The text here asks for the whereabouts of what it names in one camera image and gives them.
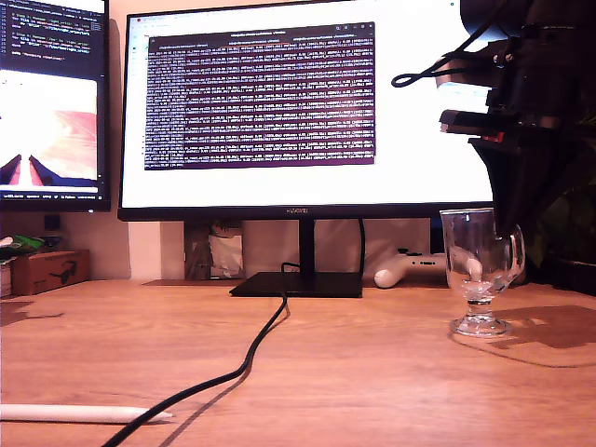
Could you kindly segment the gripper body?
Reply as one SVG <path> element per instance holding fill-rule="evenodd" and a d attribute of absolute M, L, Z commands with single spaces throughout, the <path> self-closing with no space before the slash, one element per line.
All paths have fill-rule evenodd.
<path fill-rule="evenodd" d="M 447 63 L 448 82 L 488 87 L 486 114 L 446 110 L 441 130 L 502 139 L 516 129 L 557 129 L 579 92 L 578 28 L 524 28 Z"/>

